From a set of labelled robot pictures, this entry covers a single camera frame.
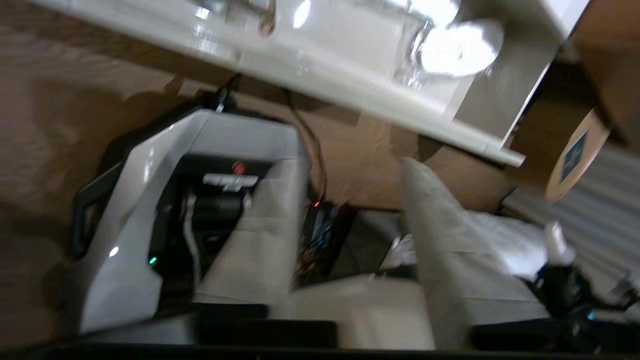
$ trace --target blue label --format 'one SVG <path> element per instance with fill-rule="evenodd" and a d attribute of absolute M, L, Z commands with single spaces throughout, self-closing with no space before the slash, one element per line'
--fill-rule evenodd
<path fill-rule="evenodd" d="M 575 145 L 569 149 L 569 151 L 564 155 L 564 164 L 562 170 L 562 179 L 560 182 L 562 183 L 569 174 L 575 169 L 576 166 L 582 160 L 582 153 L 584 152 L 584 144 L 587 142 L 587 134 L 589 131 L 584 133 L 578 141 L 575 142 Z"/>

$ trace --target sticker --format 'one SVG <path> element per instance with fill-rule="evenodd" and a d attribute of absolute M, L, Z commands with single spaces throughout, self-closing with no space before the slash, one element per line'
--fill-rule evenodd
<path fill-rule="evenodd" d="M 582 153 L 584 152 L 584 144 L 587 141 L 587 134 L 589 131 L 584 133 L 578 141 L 567 151 L 566 155 L 564 155 L 564 163 L 562 169 L 562 178 L 560 182 L 562 183 L 571 172 L 575 169 L 576 166 L 582 161 Z"/>
<path fill-rule="evenodd" d="M 206 174 L 202 183 L 214 186 L 224 186 L 223 191 L 237 192 L 241 188 L 250 188 L 258 183 L 257 176 L 239 176 L 230 174 Z"/>

